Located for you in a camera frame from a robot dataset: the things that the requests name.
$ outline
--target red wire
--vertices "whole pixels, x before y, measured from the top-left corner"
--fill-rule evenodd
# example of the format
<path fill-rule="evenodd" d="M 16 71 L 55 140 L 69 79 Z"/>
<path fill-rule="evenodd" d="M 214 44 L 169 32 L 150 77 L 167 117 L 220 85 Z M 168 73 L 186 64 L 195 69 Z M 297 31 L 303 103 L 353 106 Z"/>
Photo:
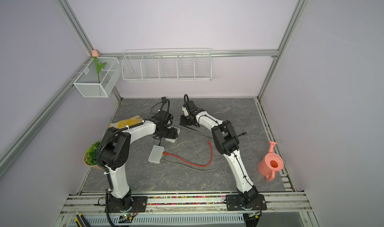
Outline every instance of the red wire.
<path fill-rule="evenodd" d="M 190 164 L 190 165 L 194 165 L 194 166 L 198 166 L 198 167 L 207 167 L 207 166 L 209 166 L 209 164 L 210 164 L 211 161 L 212 161 L 212 158 L 214 157 L 214 152 L 213 152 L 213 150 L 212 150 L 211 143 L 210 143 L 209 141 L 208 141 L 208 143 L 209 143 L 209 146 L 211 147 L 211 160 L 210 160 L 209 163 L 206 164 L 206 165 L 192 164 L 192 163 L 189 163 L 189 162 L 183 160 L 182 158 L 178 157 L 177 155 L 170 154 L 170 153 L 167 153 L 167 152 L 163 152 L 163 154 L 164 154 L 164 155 L 172 155 L 172 156 L 174 156 L 174 157 L 177 157 L 177 158 L 179 158 L 180 160 L 182 160 L 182 161 L 184 161 L 185 163 Z"/>

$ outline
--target gray rectangular device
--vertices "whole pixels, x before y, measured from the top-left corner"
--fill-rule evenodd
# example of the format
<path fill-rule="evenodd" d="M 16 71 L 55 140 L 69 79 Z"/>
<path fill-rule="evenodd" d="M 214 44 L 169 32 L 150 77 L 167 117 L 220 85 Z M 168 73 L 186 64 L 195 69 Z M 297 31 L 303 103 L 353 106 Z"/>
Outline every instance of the gray rectangular device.
<path fill-rule="evenodd" d="M 151 163 L 160 163 L 161 156 L 163 155 L 164 147 L 159 145 L 154 145 L 152 151 L 149 155 L 148 161 Z"/>

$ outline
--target compartmentalized wire rack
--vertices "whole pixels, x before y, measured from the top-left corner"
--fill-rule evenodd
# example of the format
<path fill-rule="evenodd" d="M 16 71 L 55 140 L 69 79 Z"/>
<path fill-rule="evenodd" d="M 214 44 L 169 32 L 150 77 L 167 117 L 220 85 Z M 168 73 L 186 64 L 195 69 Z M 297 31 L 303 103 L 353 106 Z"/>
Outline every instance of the compartmentalized wire rack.
<path fill-rule="evenodd" d="M 152 52 L 123 51 L 122 78 L 126 81 L 211 80 L 210 49 L 161 49 Z"/>

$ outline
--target potted plant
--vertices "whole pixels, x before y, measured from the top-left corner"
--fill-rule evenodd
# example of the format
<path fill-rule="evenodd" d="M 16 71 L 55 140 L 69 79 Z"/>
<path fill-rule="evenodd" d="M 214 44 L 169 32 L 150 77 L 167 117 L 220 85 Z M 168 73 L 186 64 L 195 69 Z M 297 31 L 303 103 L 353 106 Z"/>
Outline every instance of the potted plant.
<path fill-rule="evenodd" d="M 103 170 L 96 164 L 96 157 L 97 157 L 97 148 L 99 147 L 99 144 L 101 141 L 98 141 L 94 143 L 86 152 L 84 155 L 84 163 L 92 168 Z"/>

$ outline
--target pink watering can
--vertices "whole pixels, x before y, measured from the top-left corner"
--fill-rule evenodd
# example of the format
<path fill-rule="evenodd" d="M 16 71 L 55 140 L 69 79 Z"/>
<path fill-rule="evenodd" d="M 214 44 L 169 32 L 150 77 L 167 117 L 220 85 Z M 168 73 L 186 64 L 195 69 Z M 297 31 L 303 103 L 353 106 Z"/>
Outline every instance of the pink watering can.
<path fill-rule="evenodd" d="M 270 141 L 269 144 L 271 147 L 269 148 L 268 154 L 260 161 L 257 167 L 260 173 L 266 177 L 267 181 L 272 181 L 275 178 L 275 173 L 283 169 L 284 162 L 280 156 L 273 152 L 273 148 L 277 143 Z"/>

